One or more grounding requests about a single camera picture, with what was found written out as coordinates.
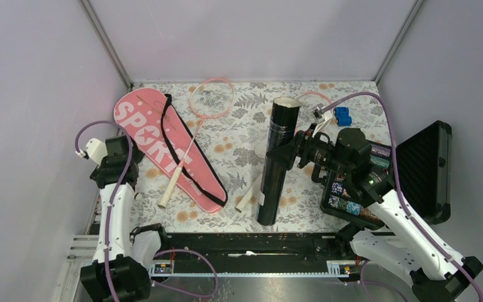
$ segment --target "black cylinder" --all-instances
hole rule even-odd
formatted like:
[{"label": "black cylinder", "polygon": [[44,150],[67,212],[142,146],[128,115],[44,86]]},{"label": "black cylinder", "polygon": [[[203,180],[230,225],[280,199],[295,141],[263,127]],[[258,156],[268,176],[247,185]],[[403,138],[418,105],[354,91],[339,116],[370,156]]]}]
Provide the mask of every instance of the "black cylinder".
[{"label": "black cylinder", "polygon": [[[273,100],[267,151],[286,145],[293,139],[300,106],[299,101],[291,98],[275,98]],[[275,223],[286,171],[286,167],[266,156],[257,215],[257,221],[261,225],[273,225]]]}]

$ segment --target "metal frame edge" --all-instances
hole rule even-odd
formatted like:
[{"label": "metal frame edge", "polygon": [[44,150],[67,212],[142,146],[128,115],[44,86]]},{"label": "metal frame edge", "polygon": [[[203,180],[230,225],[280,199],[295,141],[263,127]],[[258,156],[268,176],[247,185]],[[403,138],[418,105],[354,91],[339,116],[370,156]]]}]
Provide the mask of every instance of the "metal frame edge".
[{"label": "metal frame edge", "polygon": [[379,70],[377,70],[377,73],[373,77],[373,81],[375,81],[375,84],[379,85],[380,80],[382,79],[382,76],[384,76],[384,73],[386,72],[386,69],[392,59],[395,56],[395,53],[401,46],[401,43],[403,42],[404,37],[408,33],[410,27],[414,23],[417,15],[421,11],[421,8],[425,5],[427,0],[415,0],[414,4],[412,5],[412,8],[408,12],[408,15],[404,19],[404,22],[401,25],[401,28],[397,32],[397,35],[395,39],[392,42],[392,45],[390,46],[390,49],[386,53],[386,56],[384,57],[384,60],[382,61]]},{"label": "metal frame edge", "polygon": [[103,24],[101,23],[99,16],[95,12],[95,9],[91,4],[91,1],[78,0],[78,2],[82,6],[84,13],[88,17],[93,30],[96,32],[97,37],[99,38],[99,40],[101,41],[101,44],[106,50],[106,53],[110,58],[110,61],[112,61],[112,64],[114,64],[114,68],[116,69],[119,77],[121,78],[121,80],[123,81],[127,89],[129,89],[130,91],[132,89],[133,82],[130,79],[130,76],[128,75],[123,63],[121,62],[121,59],[119,58],[118,53],[114,48],[114,45],[112,44],[106,31],[104,30]]}]

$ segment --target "racket strings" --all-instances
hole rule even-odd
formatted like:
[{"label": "racket strings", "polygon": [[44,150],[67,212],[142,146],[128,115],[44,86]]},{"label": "racket strings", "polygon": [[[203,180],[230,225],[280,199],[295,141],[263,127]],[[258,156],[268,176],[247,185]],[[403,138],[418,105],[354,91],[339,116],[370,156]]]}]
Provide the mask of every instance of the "racket strings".
[{"label": "racket strings", "polygon": [[192,111],[202,117],[213,118],[224,115],[232,106],[233,86],[226,81],[205,82],[190,97]]}]

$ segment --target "black strap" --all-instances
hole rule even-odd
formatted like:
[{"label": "black strap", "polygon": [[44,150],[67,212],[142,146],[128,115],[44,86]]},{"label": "black strap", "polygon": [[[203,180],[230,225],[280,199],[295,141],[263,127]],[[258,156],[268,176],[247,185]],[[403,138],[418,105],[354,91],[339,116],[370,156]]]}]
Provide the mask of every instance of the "black strap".
[{"label": "black strap", "polygon": [[[167,148],[169,149],[169,153],[171,153],[171,156],[173,156],[173,160],[175,161],[175,163],[178,165],[180,164],[180,159],[179,159],[179,156],[177,155],[177,152],[175,152],[175,149],[173,148],[173,146],[171,145],[171,142],[169,141],[169,139],[167,138],[167,135],[165,134],[165,131],[164,131],[164,118],[165,118],[165,114],[167,112],[167,108],[169,108],[169,106],[171,106],[171,102],[173,101],[172,97],[171,97],[171,94],[164,94],[165,97],[167,98],[166,102],[165,102],[165,106],[164,106],[164,110],[162,110],[162,117],[160,118],[160,129],[162,131],[162,136],[164,137],[164,141],[165,141],[165,144],[167,146]],[[186,128],[186,131],[190,134],[190,137],[193,138],[192,134],[190,133],[189,129],[186,127],[186,125],[184,124],[184,121],[182,122],[182,124],[184,125],[184,128]],[[201,148],[199,147],[199,145],[197,144],[197,142],[194,142],[194,145],[199,149],[199,151],[201,152],[201,154],[203,154],[203,151],[201,150]],[[225,187],[223,187],[223,184],[221,183],[221,181],[219,181],[219,178],[218,176],[216,175],[214,169],[212,169],[210,163],[208,162],[208,159],[206,157],[204,157],[208,167],[210,167],[210,169],[212,170],[212,173],[214,174],[214,177],[218,180],[219,184],[221,185],[221,188],[223,189],[223,191],[225,192],[225,196],[227,196],[226,194],[226,191],[225,191]],[[183,167],[182,168],[182,173],[184,173],[184,175],[189,178],[194,184],[195,186],[199,189],[200,192],[202,192],[206,197],[208,197],[211,201],[215,202],[216,204],[220,205],[220,206],[225,206],[226,205],[226,202],[228,200],[228,197],[226,198],[225,201],[217,198],[216,196],[212,195],[210,192],[208,192],[207,190],[204,190],[196,181],[195,179],[193,179],[193,177],[191,177],[191,175],[186,171],[186,168]]]}]

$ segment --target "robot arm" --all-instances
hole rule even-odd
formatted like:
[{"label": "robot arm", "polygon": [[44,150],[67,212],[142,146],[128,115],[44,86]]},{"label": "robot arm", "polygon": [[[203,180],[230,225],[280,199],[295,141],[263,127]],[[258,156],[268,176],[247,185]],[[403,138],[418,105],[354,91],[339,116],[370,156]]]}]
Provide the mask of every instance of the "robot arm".
[{"label": "robot arm", "polygon": [[[316,129],[316,125],[312,124],[307,131],[299,131],[289,144],[269,151],[266,156],[288,169],[292,168],[298,156],[300,168],[313,162],[327,171],[343,171],[347,193],[377,215],[406,247],[399,249],[368,231],[356,229],[351,232],[349,229],[347,241],[353,251],[399,276],[412,286],[420,301],[453,301],[469,285],[469,281],[451,261],[456,261],[473,278],[483,268],[480,261],[475,257],[464,258],[451,248],[408,202],[406,206],[410,215],[407,215],[391,177],[370,163],[371,144],[360,129],[341,130],[335,145],[324,133],[314,134]],[[412,217],[424,230],[412,222]],[[446,259],[422,231],[442,246],[451,259]]]},{"label": "robot arm", "polygon": [[[86,150],[87,153],[81,154],[81,157],[98,164],[90,178],[100,189],[101,227],[92,264],[80,270],[80,281],[94,301],[113,299],[104,270],[105,262],[108,262],[119,301],[147,299],[151,290],[148,269],[153,256],[167,241],[167,234],[160,224],[135,228],[130,232],[129,215],[138,179],[137,163],[143,158],[143,153],[133,146],[131,165],[122,184],[117,187],[118,178],[130,155],[127,138],[110,138],[106,143],[93,138],[86,145]],[[117,192],[113,205],[110,205],[114,190]],[[105,242],[107,221],[108,246]],[[109,259],[105,258],[106,248]]]}]

